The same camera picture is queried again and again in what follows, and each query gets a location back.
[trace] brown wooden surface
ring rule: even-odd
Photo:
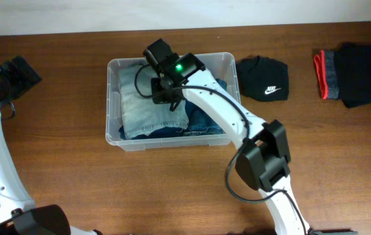
[[[242,104],[287,128],[293,190],[317,229],[371,234],[371,105],[322,101],[312,53],[340,42],[371,43],[371,23],[275,25],[0,37],[0,63],[23,55],[43,81],[3,122],[17,171],[37,206],[59,204],[72,225],[105,234],[226,234],[274,228],[265,205],[243,204],[223,174],[235,153],[221,147],[124,152],[105,140],[106,65],[141,57],[164,38],[179,54],[263,55],[289,65],[285,102]],[[259,197],[234,173],[233,187]]]

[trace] white wall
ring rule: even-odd
[[[371,21],[371,0],[4,0],[0,35]]]

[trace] plastic bin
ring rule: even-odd
[[[227,83],[227,92],[240,103],[238,80],[236,77],[235,60],[228,52],[196,55],[212,72],[215,78]],[[113,146],[119,146],[125,151],[137,151],[151,148],[166,148],[178,146],[220,146],[231,142],[226,134],[208,134],[203,136],[185,136],[174,138],[153,138],[145,140],[122,140],[119,129],[123,125],[119,93],[118,70],[133,64],[145,64],[144,58],[113,59],[107,67],[107,115],[106,140]]]

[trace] gray folded cloth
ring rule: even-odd
[[[119,71],[121,112],[126,139],[130,140],[140,134],[149,135],[164,127],[186,129],[188,116],[185,101],[181,101],[177,109],[171,112],[170,104],[154,104],[152,99],[145,99],[138,94],[134,82],[135,74],[141,66],[133,65]],[[151,67],[142,69],[137,82],[139,90],[145,95],[150,95],[151,78],[156,77]]]

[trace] white swoosh logo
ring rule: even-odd
[[[272,90],[272,91],[267,91],[267,90],[265,90],[265,95],[268,95],[268,94],[270,94],[270,93],[273,93],[273,92],[275,92],[275,91],[278,91],[279,89],[281,89],[281,88],[274,89],[274,90]]]

